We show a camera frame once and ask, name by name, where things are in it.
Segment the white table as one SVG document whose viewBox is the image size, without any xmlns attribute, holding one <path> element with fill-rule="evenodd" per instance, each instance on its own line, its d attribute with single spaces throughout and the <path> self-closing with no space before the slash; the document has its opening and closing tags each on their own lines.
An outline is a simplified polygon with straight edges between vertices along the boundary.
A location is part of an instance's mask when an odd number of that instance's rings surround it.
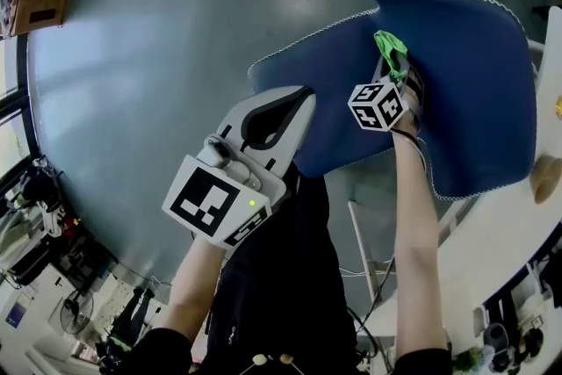
<svg viewBox="0 0 562 375">
<path fill-rule="evenodd" d="M 562 157 L 562 9 L 552 7 L 537 83 L 537 155 Z M 480 197 L 438 254 L 444 326 L 455 351 L 476 343 L 473 312 L 537 252 L 562 220 L 562 183 L 536 205 L 530 181 Z"/>
</svg>

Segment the person's right hand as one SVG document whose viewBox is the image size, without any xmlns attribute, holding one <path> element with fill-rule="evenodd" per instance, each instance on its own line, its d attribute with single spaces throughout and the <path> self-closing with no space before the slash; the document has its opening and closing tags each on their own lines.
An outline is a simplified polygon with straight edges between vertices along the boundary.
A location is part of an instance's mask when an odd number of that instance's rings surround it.
<svg viewBox="0 0 562 375">
<path fill-rule="evenodd" d="M 400 86 L 400 95 L 402 102 L 407 105 L 407 109 L 393 128 L 406 131 L 416 137 L 422 122 L 424 85 L 414 68 L 408 79 Z"/>
</svg>

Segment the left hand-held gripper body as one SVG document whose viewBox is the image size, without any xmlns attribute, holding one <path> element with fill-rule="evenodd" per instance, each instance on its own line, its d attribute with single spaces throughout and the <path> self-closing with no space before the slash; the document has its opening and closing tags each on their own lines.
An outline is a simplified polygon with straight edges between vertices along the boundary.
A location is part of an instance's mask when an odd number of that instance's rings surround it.
<svg viewBox="0 0 562 375">
<path fill-rule="evenodd" d="M 212 134 L 197 156 L 184 158 L 162 210 L 211 244 L 234 249 L 286 193 L 282 178 Z"/>
</svg>

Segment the black floor fan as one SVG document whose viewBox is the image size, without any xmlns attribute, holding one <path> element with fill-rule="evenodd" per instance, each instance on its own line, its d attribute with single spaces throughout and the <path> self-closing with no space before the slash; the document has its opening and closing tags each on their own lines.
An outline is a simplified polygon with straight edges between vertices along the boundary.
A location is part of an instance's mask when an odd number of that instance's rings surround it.
<svg viewBox="0 0 562 375">
<path fill-rule="evenodd" d="M 62 330 L 69 335 L 78 335 L 90 322 L 94 299 L 90 290 L 74 290 L 62 301 L 60 322 Z"/>
</svg>

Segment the person's left forearm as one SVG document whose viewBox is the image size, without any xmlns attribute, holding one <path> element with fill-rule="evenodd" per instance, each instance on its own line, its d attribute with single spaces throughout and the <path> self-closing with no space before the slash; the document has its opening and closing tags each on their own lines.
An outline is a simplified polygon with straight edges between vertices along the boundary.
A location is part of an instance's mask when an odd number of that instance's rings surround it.
<svg viewBox="0 0 562 375">
<path fill-rule="evenodd" d="M 187 353 L 211 310 L 226 251 L 199 235 L 179 266 L 153 334 L 169 353 Z"/>
</svg>

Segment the heap of bags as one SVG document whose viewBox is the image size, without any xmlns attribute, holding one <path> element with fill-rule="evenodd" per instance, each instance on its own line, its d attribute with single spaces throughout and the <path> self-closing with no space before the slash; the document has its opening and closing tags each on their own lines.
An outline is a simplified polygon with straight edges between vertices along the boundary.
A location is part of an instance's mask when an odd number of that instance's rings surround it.
<svg viewBox="0 0 562 375">
<path fill-rule="evenodd" d="M 66 202 L 54 167 L 40 158 L 0 197 L 0 276 L 29 285 L 49 265 L 79 285 L 104 277 L 112 255 Z"/>
</svg>

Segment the green cloth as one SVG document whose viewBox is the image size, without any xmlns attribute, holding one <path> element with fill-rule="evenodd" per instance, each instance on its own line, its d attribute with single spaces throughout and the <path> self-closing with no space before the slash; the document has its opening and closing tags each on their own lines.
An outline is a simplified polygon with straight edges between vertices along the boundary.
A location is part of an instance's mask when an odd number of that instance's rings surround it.
<svg viewBox="0 0 562 375">
<path fill-rule="evenodd" d="M 394 81 L 406 78 L 409 71 L 406 45 L 387 31 L 379 30 L 374 33 L 373 38 L 383 58 L 382 65 L 386 74 Z"/>
</svg>

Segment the white metal leg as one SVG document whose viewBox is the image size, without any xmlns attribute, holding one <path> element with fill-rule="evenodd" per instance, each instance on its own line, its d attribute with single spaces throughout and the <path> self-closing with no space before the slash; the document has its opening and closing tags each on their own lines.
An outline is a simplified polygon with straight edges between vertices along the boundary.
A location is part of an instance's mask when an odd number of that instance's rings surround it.
<svg viewBox="0 0 562 375">
<path fill-rule="evenodd" d="M 379 289 L 379 281 L 378 281 L 378 273 L 377 273 L 378 263 L 372 259 L 370 248 L 367 245 L 366 240 L 364 239 L 363 229 L 357 217 L 357 203 L 353 200 L 349 200 L 348 208 L 357 238 L 357 243 L 364 267 L 364 272 L 365 272 L 367 285 L 371 297 L 371 302 L 377 304 L 378 289 Z"/>
</svg>

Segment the blue chair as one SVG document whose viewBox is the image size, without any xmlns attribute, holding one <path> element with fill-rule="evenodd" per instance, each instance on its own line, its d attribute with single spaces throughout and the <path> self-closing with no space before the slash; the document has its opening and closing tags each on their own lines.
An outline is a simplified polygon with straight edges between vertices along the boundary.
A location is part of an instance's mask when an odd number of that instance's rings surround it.
<svg viewBox="0 0 562 375">
<path fill-rule="evenodd" d="M 374 76 L 377 31 L 395 35 L 424 84 L 420 137 L 432 185 L 446 200 L 524 179 L 535 160 L 537 101 L 527 36 L 495 0 L 375 0 L 376 8 L 328 25 L 256 61 L 254 92 L 306 85 L 316 110 L 295 162 L 319 177 L 390 149 L 388 133 L 348 106 Z"/>
</svg>

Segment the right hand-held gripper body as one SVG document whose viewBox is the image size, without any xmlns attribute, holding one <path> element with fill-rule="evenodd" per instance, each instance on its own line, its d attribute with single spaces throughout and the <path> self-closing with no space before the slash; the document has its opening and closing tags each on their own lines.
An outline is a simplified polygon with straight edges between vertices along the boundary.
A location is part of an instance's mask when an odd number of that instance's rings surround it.
<svg viewBox="0 0 562 375">
<path fill-rule="evenodd" d="M 389 76 L 374 83 L 358 84 L 348 100 L 358 125 L 368 131 L 390 131 L 409 109 Z"/>
</svg>

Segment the person's black clothing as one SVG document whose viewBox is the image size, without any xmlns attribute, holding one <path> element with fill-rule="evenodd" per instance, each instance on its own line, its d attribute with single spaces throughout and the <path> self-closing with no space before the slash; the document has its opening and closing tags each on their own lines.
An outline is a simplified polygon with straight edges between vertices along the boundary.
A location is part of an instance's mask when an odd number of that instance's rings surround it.
<svg viewBox="0 0 562 375">
<path fill-rule="evenodd" d="M 328 232 L 322 178 L 299 180 L 287 207 L 222 261 L 198 375 L 358 375 L 357 338 Z M 153 329 L 112 375 L 189 375 Z M 448 348 L 396 356 L 393 375 L 452 375 Z"/>
</svg>

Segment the brown round fruit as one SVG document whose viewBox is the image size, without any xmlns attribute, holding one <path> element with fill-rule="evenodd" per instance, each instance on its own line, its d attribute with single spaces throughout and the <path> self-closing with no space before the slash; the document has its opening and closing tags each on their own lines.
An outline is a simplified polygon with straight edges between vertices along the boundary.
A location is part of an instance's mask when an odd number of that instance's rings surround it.
<svg viewBox="0 0 562 375">
<path fill-rule="evenodd" d="M 536 205 L 545 202 L 557 189 L 562 177 L 562 158 L 541 155 L 530 172 L 530 188 Z"/>
</svg>

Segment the black wrist bands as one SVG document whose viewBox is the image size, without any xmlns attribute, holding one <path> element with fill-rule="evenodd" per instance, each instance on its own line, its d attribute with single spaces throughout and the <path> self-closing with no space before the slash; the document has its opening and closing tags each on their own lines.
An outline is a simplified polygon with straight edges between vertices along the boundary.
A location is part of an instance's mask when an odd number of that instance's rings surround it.
<svg viewBox="0 0 562 375">
<path fill-rule="evenodd" d="M 423 170 L 427 171 L 427 163 L 426 163 L 425 155 L 422 152 L 422 149 L 421 149 L 421 147 L 418 143 L 417 138 L 414 137 L 412 134 L 410 134 L 406 131 L 400 130 L 398 128 L 395 128 L 395 127 L 391 129 L 391 132 L 393 134 L 397 134 L 397 135 L 401 136 L 406 142 L 408 142 L 416 150 L 417 154 L 421 158 L 421 164 L 422 164 Z"/>
</svg>

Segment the person's right forearm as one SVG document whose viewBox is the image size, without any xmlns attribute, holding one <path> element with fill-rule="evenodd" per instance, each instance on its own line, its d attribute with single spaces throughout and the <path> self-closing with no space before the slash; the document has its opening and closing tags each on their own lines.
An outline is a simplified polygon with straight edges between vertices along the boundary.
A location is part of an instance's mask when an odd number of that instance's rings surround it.
<svg viewBox="0 0 562 375">
<path fill-rule="evenodd" d="M 393 134 L 397 178 L 394 257 L 397 275 L 396 356 L 447 348 L 438 274 L 439 226 L 416 150 Z"/>
</svg>

